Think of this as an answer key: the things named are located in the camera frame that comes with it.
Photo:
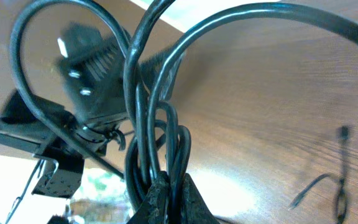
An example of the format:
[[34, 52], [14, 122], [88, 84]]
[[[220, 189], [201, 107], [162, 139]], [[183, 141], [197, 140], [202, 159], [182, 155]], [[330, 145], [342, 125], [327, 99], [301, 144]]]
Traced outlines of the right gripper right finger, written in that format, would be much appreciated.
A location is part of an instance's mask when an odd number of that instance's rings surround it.
[[219, 224], [209, 211], [190, 174], [185, 174], [181, 196], [182, 224]]

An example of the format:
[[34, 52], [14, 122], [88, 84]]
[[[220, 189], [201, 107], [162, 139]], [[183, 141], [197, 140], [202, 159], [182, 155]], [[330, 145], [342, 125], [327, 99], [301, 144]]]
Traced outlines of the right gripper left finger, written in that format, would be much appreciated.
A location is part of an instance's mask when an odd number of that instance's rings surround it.
[[127, 224], [165, 223], [167, 200], [170, 193], [168, 175], [165, 171], [160, 171], [157, 174], [157, 178], [143, 200], [139, 196], [135, 183], [129, 182], [127, 189], [132, 207], [135, 210], [134, 215]]

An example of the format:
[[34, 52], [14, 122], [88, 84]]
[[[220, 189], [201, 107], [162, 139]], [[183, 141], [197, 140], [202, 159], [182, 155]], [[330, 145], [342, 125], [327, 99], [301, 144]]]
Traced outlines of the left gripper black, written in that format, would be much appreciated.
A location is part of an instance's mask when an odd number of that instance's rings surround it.
[[[80, 121], [118, 121], [127, 117], [123, 92], [124, 56], [114, 35], [103, 37], [95, 27], [70, 23], [61, 31], [67, 56], [57, 60], [64, 88]], [[57, 121], [105, 156], [107, 143], [120, 141], [116, 125], [103, 132], [76, 122], [64, 106], [38, 98]], [[32, 154], [42, 167], [32, 193], [72, 198], [81, 185], [85, 156], [70, 147], [28, 109], [17, 90], [0, 110], [0, 144]]]

